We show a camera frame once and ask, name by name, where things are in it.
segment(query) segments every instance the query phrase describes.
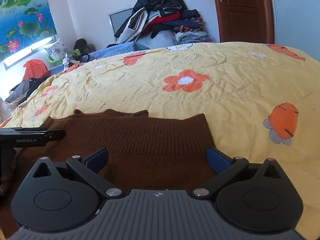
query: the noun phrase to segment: wall mural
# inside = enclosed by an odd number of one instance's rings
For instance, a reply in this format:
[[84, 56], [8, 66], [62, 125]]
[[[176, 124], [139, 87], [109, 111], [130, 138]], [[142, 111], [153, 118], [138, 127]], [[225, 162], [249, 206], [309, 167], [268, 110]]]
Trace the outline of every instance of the wall mural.
[[55, 34], [48, 0], [0, 0], [0, 61]]

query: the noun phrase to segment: wooden door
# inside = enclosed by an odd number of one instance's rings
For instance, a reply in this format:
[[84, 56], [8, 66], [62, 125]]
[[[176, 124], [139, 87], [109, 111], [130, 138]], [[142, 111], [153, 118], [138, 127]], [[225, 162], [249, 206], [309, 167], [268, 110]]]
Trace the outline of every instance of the wooden door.
[[274, 43], [271, 0], [215, 0], [220, 42]]

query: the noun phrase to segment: red clothing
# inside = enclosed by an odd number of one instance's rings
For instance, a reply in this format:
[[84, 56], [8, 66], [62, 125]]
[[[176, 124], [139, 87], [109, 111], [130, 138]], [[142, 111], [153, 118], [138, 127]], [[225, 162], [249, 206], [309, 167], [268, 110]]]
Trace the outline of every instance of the red clothing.
[[156, 19], [154, 19], [151, 23], [149, 23], [147, 25], [147, 27], [142, 31], [142, 35], [145, 35], [148, 32], [150, 32], [151, 31], [151, 26], [154, 25], [154, 24], [174, 21], [174, 20], [178, 20], [178, 19], [180, 19], [180, 10], [177, 10], [176, 13], [169, 14], [167, 16], [157, 17]]

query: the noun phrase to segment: brown sweater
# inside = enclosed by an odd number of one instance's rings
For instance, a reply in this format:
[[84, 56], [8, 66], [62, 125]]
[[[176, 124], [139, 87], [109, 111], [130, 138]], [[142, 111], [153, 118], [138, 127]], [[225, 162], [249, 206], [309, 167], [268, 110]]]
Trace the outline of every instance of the brown sweater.
[[207, 148], [214, 143], [204, 114], [176, 120], [147, 118], [147, 113], [109, 110], [113, 116], [76, 112], [58, 120], [49, 117], [43, 126], [49, 130], [64, 129], [66, 137], [45, 147], [20, 150], [13, 190], [0, 209], [4, 235], [8, 237], [18, 229], [9, 203], [41, 156], [61, 162], [106, 147], [109, 162], [99, 175], [122, 190], [191, 190], [214, 177], [205, 157]]

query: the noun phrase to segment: backpack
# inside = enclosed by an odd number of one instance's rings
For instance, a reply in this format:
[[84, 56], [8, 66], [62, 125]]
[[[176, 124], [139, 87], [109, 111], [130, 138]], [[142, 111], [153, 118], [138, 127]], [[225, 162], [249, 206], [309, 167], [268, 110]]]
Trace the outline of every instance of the backpack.
[[83, 55], [83, 54], [87, 55], [87, 54], [90, 54], [90, 53], [96, 51], [94, 45], [93, 44], [87, 44], [87, 41], [85, 39], [77, 40], [73, 50], [75, 50], [75, 49], [79, 49], [81, 55]]

